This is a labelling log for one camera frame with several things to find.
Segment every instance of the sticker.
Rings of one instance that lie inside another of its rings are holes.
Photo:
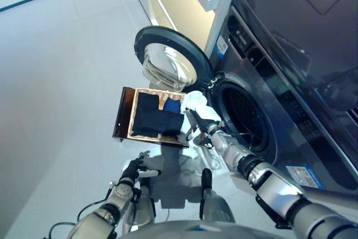
[[[286,166],[286,169],[297,184],[310,188],[323,189],[322,184],[318,181],[309,166]]]
[[[215,50],[219,58],[222,60],[224,58],[226,51],[228,50],[228,44],[226,44],[225,40],[221,35],[219,36],[218,41],[216,42]]]

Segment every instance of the front-load washing machine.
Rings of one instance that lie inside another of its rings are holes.
[[[140,30],[134,49],[152,87],[202,91],[227,133],[308,192],[355,199],[354,167],[234,7],[210,59],[185,36],[160,26]]]

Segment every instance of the black cable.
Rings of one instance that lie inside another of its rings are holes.
[[[56,223],[56,224],[52,225],[52,227],[51,227],[51,229],[50,229],[50,231],[49,231],[49,239],[51,239],[51,238],[52,238],[52,231],[53,231],[53,229],[54,229],[55,227],[57,227],[57,226],[60,226],[60,225],[70,225],[70,226],[75,226],[76,224],[75,224],[75,223],[73,223],[73,222],[58,222],[58,223]]]
[[[83,211],[85,211],[87,208],[92,207],[92,206],[94,206],[94,205],[96,205],[96,204],[103,203],[105,200],[108,199],[108,197],[109,197],[110,194],[111,194],[111,191],[112,191],[112,188],[109,188],[108,191],[107,191],[106,197],[105,197],[104,199],[99,200],[99,201],[95,201],[94,203],[91,203],[91,204],[89,204],[89,205],[86,205],[86,206],[78,213],[78,215],[77,215],[77,222],[79,222],[79,218],[80,218],[81,214],[83,213]]]
[[[133,227],[134,221],[135,221],[135,214],[136,214],[136,205],[135,205],[135,203],[133,203],[133,206],[134,206],[133,219],[132,219],[132,224],[130,225],[130,228],[129,228],[129,232],[132,230],[132,227]]]

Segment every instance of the floor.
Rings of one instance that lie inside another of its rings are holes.
[[[201,149],[111,138],[122,87],[148,86],[133,51],[146,25],[138,0],[35,0],[0,13],[0,184],[7,186],[0,238],[42,238],[52,224],[75,221],[146,150],[149,165],[165,171],[153,180],[156,222],[198,219],[200,171],[209,165],[237,223],[294,238],[274,229],[215,155],[205,162]],[[53,237],[68,232],[58,227]]]

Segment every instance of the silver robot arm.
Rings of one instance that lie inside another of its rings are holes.
[[[358,238],[357,223],[310,202],[300,186],[222,131],[218,122],[201,119],[195,111],[191,113],[229,169],[240,173],[256,191],[256,201],[276,228],[292,228],[299,239]]]
[[[135,179],[139,176],[138,168],[143,163],[142,159],[139,157],[131,161],[108,199],[98,209],[81,219],[73,227],[68,238],[117,238],[114,229],[135,195],[133,187]]]

